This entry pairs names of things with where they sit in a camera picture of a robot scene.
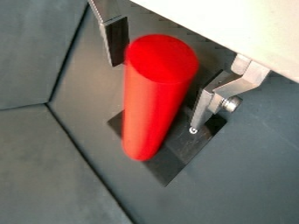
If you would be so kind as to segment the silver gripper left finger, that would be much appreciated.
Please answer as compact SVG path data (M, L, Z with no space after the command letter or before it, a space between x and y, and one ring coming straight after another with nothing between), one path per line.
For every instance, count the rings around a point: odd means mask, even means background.
M127 17L120 12L117 0L88 0L88 5L97 19L108 62L116 67L124 62L129 43Z

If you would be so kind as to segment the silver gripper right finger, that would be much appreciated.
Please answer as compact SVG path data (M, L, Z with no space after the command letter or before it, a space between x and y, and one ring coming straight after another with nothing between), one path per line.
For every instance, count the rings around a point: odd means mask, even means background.
M194 107L190 132L196 134L203 124L220 109L232 113L242 103L239 94L258 88L270 69L239 54L231 64L231 72L220 71L211 79Z

